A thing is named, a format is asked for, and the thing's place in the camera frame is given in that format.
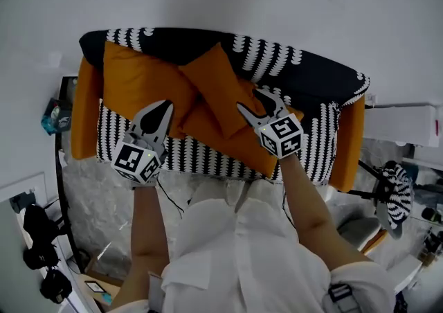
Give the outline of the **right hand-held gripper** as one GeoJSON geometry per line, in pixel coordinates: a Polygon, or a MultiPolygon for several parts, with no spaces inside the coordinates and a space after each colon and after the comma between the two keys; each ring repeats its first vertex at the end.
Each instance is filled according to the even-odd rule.
{"type": "Polygon", "coordinates": [[[262,103],[265,115],[257,115],[241,102],[237,109],[258,135],[260,145],[278,159],[297,152],[303,128],[296,115],[287,110],[279,96],[266,89],[254,89],[253,94],[262,103]]]}

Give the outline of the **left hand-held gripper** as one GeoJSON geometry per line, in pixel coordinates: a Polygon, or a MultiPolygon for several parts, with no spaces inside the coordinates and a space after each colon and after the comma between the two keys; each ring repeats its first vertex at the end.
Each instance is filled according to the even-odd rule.
{"type": "Polygon", "coordinates": [[[160,100],[140,110],[132,121],[132,131],[117,142],[111,167],[133,184],[152,184],[168,153],[163,142],[172,116],[171,100],[160,100]]]}

